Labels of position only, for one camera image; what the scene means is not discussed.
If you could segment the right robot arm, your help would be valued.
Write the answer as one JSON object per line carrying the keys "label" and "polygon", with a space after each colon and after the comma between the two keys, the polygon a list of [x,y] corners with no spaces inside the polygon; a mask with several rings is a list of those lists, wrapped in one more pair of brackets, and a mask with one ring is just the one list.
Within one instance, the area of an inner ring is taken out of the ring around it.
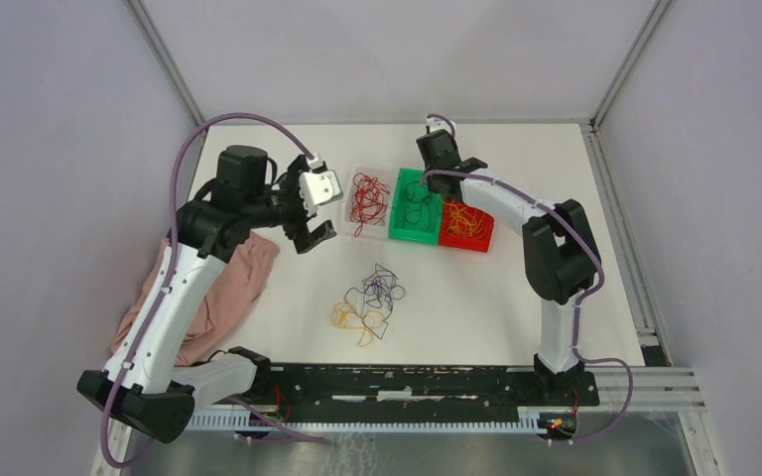
{"label": "right robot arm", "polygon": [[443,127],[427,127],[416,144],[425,166],[421,182],[430,192],[485,212],[521,238],[525,276],[542,310],[533,389],[541,402],[561,403],[584,371],[575,352],[576,313],[604,279],[584,207],[575,199],[542,200],[504,181],[483,161],[463,159]]}

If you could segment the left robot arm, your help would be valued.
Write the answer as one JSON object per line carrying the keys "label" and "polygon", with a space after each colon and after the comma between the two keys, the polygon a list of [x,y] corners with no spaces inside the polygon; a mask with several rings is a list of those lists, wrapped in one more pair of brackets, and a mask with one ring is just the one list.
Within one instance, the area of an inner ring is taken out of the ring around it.
{"label": "left robot arm", "polygon": [[272,376],[261,370],[270,362],[253,351],[232,350],[192,367],[176,361],[207,292],[253,230],[282,228],[299,254],[336,235],[328,220],[316,229],[309,222],[342,198],[337,173],[298,156],[267,182],[271,161],[256,147],[228,147],[215,178],[177,211],[177,227],[130,331],[102,369],[78,380],[78,392],[108,417],[170,443],[205,407],[232,396],[252,404],[270,396]]}

